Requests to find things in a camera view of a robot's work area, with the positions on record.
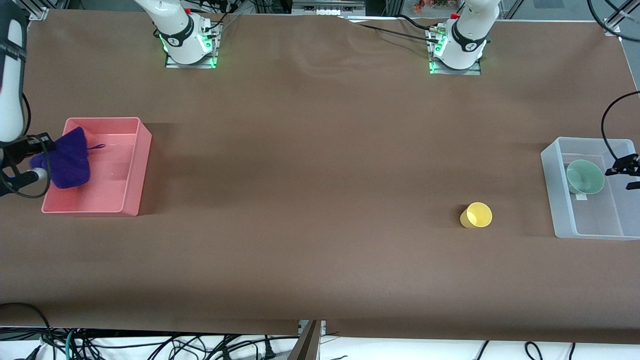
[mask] green bowl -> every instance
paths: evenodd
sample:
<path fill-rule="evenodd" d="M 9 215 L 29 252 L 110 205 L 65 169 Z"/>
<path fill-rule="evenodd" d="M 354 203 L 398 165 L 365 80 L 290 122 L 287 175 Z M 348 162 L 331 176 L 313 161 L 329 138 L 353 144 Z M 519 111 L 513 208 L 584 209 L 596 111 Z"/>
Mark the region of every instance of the green bowl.
<path fill-rule="evenodd" d="M 604 188 L 604 174 L 588 160 L 576 160 L 566 168 L 569 191 L 578 194 L 594 194 Z"/>

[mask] table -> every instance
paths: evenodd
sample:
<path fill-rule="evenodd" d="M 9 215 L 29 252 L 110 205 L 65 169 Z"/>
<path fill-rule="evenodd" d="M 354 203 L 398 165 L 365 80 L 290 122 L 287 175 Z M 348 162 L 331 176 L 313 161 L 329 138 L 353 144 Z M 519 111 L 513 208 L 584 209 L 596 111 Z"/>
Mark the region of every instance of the table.
<path fill-rule="evenodd" d="M 336 17 L 243 16 L 215 70 L 164 69 L 153 29 L 125 12 L 32 25 L 31 132 L 137 116 L 154 139 L 136 218 L 2 199 L 3 302 L 64 327 L 640 339 L 640 243 L 554 237 L 540 161 L 558 136 L 598 137 L 634 89 L 596 24 L 498 22 L 483 75 L 460 77 Z M 616 107 L 609 136 L 638 144 L 639 110 Z M 490 227 L 458 223 L 474 201 Z"/>

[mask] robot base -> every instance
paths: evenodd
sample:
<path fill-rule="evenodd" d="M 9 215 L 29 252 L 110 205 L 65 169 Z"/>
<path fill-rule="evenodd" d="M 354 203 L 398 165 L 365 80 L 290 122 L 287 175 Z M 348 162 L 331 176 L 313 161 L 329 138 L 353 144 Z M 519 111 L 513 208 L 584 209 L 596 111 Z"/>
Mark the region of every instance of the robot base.
<path fill-rule="evenodd" d="M 445 33 L 444 26 L 445 26 L 444 23 L 439 23 L 437 26 L 432 27 L 432 31 L 425 30 L 424 34 L 426 35 L 427 38 L 435 38 L 438 41 L 441 41 L 443 40 L 442 37 L 444 36 L 444 33 Z M 436 51 L 438 44 L 428 42 L 427 47 L 429 52 L 429 73 L 430 74 L 481 75 L 479 60 L 476 60 L 476 62 L 473 65 L 471 65 L 471 67 L 468 69 L 462 69 L 462 70 L 452 69 L 447 65 L 445 65 L 445 63 L 442 62 L 440 58 L 434 55 L 434 52 Z"/>
<path fill-rule="evenodd" d="M 211 20 L 203 18 L 203 28 L 211 27 Z M 211 51 L 204 55 L 202 59 L 192 64 L 181 64 L 176 62 L 169 56 L 166 49 L 164 50 L 167 55 L 164 61 L 164 67 L 167 69 L 215 69 L 218 65 L 218 51 L 220 50 L 220 38 L 223 29 L 223 24 L 215 25 L 211 30 L 202 33 L 203 43 L 205 46 L 210 47 Z"/>

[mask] yellow cup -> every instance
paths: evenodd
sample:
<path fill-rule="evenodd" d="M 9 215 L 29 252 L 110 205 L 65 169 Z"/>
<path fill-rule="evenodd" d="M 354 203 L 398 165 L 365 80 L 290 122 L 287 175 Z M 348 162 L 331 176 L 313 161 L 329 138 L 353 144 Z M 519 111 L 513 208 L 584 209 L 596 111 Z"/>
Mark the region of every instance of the yellow cup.
<path fill-rule="evenodd" d="M 460 215 L 460 223 L 467 229 L 485 227 L 491 223 L 492 219 L 491 209 L 482 202 L 474 202 Z"/>

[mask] purple towel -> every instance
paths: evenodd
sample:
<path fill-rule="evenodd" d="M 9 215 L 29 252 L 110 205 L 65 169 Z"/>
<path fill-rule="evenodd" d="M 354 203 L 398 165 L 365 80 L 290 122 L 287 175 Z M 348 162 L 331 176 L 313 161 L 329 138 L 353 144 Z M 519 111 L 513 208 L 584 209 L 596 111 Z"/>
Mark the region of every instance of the purple towel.
<path fill-rule="evenodd" d="M 55 142 L 56 150 L 49 152 L 51 181 L 60 189 L 86 184 L 90 171 L 84 130 L 77 127 Z M 29 164 L 32 168 L 47 168 L 44 154 L 33 156 Z"/>

